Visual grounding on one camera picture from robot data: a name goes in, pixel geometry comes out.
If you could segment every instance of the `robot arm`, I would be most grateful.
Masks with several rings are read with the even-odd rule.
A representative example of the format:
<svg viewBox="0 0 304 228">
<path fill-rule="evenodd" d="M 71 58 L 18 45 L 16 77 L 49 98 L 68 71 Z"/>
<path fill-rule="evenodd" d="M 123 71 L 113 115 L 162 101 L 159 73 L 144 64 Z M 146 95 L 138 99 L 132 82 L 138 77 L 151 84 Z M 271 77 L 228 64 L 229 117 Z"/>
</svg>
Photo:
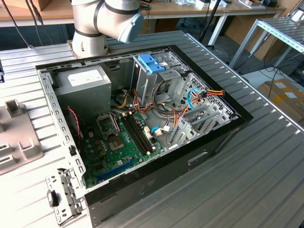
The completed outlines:
<svg viewBox="0 0 304 228">
<path fill-rule="evenodd" d="M 143 26 L 138 0 L 72 0 L 73 51 L 80 57 L 107 53 L 106 35 L 132 42 Z"/>
</svg>

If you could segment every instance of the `metal table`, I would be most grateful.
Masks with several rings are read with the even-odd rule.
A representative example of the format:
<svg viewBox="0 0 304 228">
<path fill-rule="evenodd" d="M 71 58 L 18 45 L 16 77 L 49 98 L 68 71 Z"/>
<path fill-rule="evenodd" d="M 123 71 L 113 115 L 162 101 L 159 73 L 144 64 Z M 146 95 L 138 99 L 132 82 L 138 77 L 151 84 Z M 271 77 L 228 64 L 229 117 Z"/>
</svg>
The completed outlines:
<svg viewBox="0 0 304 228">
<path fill-rule="evenodd" d="M 134 43 L 110 39 L 118 53 L 134 47 L 176 44 L 253 116 L 211 160 L 106 221 L 104 228 L 298 227 L 304 220 L 303 129 L 241 77 L 181 31 L 139 36 Z M 57 227 L 48 206 L 46 175 L 65 167 L 34 65 L 73 59 L 68 45 L 0 52 L 6 82 L 0 101 L 26 105 L 44 157 L 0 176 L 1 227 Z M 90 227 L 83 213 L 68 228 Z"/>
<path fill-rule="evenodd" d="M 276 38 L 289 45 L 289 48 L 280 57 L 275 66 L 278 66 L 283 61 L 288 52 L 293 48 L 301 53 L 304 52 L 303 24 L 294 22 L 289 18 L 257 19 L 251 27 L 250 31 L 248 32 L 247 36 L 245 37 L 243 43 L 237 50 L 236 54 L 234 55 L 232 61 L 230 62 L 229 66 L 231 68 L 233 68 L 237 63 L 238 59 L 242 55 L 243 51 L 245 50 L 247 44 L 251 40 L 258 27 L 264 29 L 264 32 L 255 44 L 255 46 L 252 48 L 251 53 L 254 53 L 255 50 L 261 45 L 267 33 L 270 33 L 271 35 L 275 36 Z"/>
</svg>

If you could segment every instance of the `metal shelf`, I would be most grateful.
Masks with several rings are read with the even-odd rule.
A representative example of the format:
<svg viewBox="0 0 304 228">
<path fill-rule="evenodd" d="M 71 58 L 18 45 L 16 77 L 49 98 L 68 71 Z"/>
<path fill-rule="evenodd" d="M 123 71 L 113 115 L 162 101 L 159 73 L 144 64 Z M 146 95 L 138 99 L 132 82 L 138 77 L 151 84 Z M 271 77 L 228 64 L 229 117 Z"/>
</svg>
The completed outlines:
<svg viewBox="0 0 304 228">
<path fill-rule="evenodd" d="M 237 61 L 239 60 L 240 56 L 242 55 L 245 47 L 251 40 L 253 34 L 255 33 L 256 29 L 260 27 L 264 30 L 264 33 L 255 44 L 251 53 L 253 53 L 262 43 L 267 33 L 277 37 L 287 45 L 289 45 L 289 49 L 282 55 L 280 60 L 276 63 L 277 66 L 284 57 L 288 54 L 291 48 L 296 49 L 299 52 L 304 52 L 304 25 L 298 22 L 292 21 L 290 18 L 270 18 L 270 19 L 257 19 L 253 26 L 251 27 L 250 31 L 248 32 L 247 36 L 245 37 L 243 43 L 239 47 L 238 51 L 234 55 L 233 59 L 231 60 L 229 66 L 233 68 Z"/>
</svg>

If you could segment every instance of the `sticker on power supply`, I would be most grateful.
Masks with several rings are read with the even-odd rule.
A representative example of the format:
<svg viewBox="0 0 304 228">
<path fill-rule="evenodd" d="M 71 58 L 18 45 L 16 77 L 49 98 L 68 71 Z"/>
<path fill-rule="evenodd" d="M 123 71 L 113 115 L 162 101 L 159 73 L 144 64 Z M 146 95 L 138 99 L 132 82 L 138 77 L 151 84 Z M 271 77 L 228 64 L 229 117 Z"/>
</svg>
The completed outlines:
<svg viewBox="0 0 304 228">
<path fill-rule="evenodd" d="M 69 75 L 67 78 L 70 81 L 71 86 L 79 86 L 79 85 L 103 80 L 103 77 L 100 75 L 98 70 L 90 70 L 77 74 L 72 74 Z"/>
</svg>

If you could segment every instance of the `green circuit board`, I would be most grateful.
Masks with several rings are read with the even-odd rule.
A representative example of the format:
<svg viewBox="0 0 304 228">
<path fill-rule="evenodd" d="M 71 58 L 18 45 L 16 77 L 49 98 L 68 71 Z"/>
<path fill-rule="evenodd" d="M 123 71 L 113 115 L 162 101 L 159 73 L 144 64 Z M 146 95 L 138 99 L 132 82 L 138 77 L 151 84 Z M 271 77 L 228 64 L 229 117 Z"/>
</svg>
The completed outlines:
<svg viewBox="0 0 304 228">
<path fill-rule="evenodd" d="M 141 131 L 146 124 L 139 113 L 132 115 Z M 90 188 L 111 178 L 126 169 L 134 167 L 163 152 L 161 144 L 153 137 L 148 140 L 154 150 L 150 154 L 142 155 L 135 141 L 127 131 L 120 117 L 116 118 L 120 133 L 104 138 L 96 121 L 89 127 L 81 129 L 84 136 L 82 143 L 82 160 L 86 167 L 84 174 L 86 187 Z M 105 121 L 102 130 L 111 128 L 111 123 Z"/>
</svg>

